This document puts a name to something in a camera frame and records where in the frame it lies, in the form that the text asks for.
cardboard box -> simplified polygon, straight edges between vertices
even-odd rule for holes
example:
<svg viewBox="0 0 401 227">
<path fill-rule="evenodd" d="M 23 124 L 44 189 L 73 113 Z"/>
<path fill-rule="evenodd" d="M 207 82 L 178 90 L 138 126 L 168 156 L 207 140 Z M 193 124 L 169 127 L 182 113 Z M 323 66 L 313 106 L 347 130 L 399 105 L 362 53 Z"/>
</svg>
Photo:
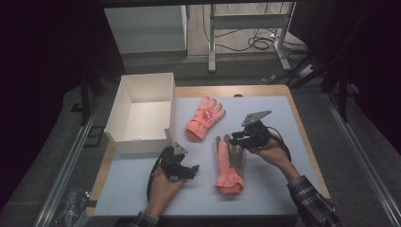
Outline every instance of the cardboard box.
<svg viewBox="0 0 401 227">
<path fill-rule="evenodd" d="M 121 77 L 105 133 L 120 153 L 161 152 L 176 136 L 172 73 Z"/>
</svg>

sleeve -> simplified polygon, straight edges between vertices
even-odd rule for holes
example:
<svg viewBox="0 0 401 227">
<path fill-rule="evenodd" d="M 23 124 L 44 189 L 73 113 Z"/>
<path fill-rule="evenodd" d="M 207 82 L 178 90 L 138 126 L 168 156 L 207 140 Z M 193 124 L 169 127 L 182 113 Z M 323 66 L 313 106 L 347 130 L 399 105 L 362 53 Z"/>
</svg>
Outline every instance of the sleeve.
<svg viewBox="0 0 401 227">
<path fill-rule="evenodd" d="M 139 212 L 136 219 L 130 224 L 130 227 L 156 227 L 159 219 L 153 215 Z"/>
<path fill-rule="evenodd" d="M 306 176 L 295 179 L 287 187 L 304 222 L 313 223 L 312 226 L 343 226 L 334 213 L 333 207 L 316 190 Z"/>
</svg>

dark floor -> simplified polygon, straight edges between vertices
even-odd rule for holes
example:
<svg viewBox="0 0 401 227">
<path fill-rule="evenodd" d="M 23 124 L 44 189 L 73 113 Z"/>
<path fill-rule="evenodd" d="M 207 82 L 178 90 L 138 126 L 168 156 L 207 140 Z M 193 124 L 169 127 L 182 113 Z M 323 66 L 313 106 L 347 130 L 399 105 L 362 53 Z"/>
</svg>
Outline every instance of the dark floor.
<svg viewBox="0 0 401 227">
<path fill-rule="evenodd" d="M 138 56 L 128 55 L 123 56 L 123 60 L 127 74 L 173 72 L 176 86 L 267 84 L 271 75 L 286 74 L 274 55 L 220 56 L 215 74 L 208 74 L 205 57 L 188 59 L 180 54 L 166 54 L 166 58 L 141 56 L 138 59 Z M 292 89 L 291 93 L 337 213 L 346 226 L 392 226 L 320 92 L 322 78 Z M 285 83 L 287 79 L 276 83 Z M 100 128 L 107 123 L 118 87 L 105 79 L 102 83 L 106 93 L 101 97 L 99 113 L 93 124 L 93 127 Z M 35 223 L 80 129 L 81 114 L 71 113 L 74 104 L 80 103 L 79 92 L 80 89 L 76 88 L 65 94 L 60 117 L 35 163 L 3 208 L 0 226 L 32 226 Z M 348 98 L 347 107 L 350 126 L 400 205 L 401 180 L 397 177 L 401 172 L 400 155 L 361 112 L 353 98 Z M 91 191 L 107 143 L 107 137 L 103 136 L 98 147 L 82 149 L 54 219 L 62 214 L 66 195 L 72 187 Z M 86 145 L 93 144 L 91 139 L 86 140 Z M 255 219 L 250 226 L 258 226 L 257 222 L 261 225 L 260 221 Z M 88 226 L 113 226 L 115 223 L 116 218 L 94 218 Z M 166 219 L 163 223 L 166 226 L 188 226 L 188 223 L 202 226 L 198 219 Z"/>
</svg>

person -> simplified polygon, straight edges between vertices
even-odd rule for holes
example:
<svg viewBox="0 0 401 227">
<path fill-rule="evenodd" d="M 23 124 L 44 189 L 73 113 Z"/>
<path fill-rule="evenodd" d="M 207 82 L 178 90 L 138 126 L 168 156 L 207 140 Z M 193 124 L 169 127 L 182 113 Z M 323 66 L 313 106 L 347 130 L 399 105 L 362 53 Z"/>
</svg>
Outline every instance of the person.
<svg viewBox="0 0 401 227">
<path fill-rule="evenodd" d="M 276 141 L 270 140 L 263 148 L 248 148 L 248 151 L 259 155 L 267 163 L 281 170 L 288 181 L 289 194 L 305 226 L 343 226 L 332 205 L 316 190 L 306 176 L 298 172 Z M 153 177 L 148 205 L 144 212 L 138 214 L 130 227 L 157 226 L 159 217 L 183 184 L 184 179 L 179 179 L 175 183 L 170 182 L 163 170 L 158 167 Z"/>
</svg>

glove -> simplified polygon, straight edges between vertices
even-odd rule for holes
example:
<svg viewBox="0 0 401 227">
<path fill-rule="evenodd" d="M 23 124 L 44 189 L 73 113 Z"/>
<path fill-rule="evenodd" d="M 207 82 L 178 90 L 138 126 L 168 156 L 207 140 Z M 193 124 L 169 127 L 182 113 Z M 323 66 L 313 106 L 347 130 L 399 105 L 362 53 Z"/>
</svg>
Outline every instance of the glove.
<svg viewBox="0 0 401 227">
<path fill-rule="evenodd" d="M 206 96 L 200 103 L 195 116 L 186 124 L 185 134 L 191 140 L 203 140 L 206 133 L 225 115 L 221 103 Z"/>
<path fill-rule="evenodd" d="M 238 194 L 244 190 L 241 178 L 242 165 L 245 160 L 244 149 L 232 146 L 228 140 L 230 135 L 224 135 L 224 141 L 216 138 L 216 155 L 218 160 L 218 179 L 215 187 L 224 195 Z"/>
</svg>

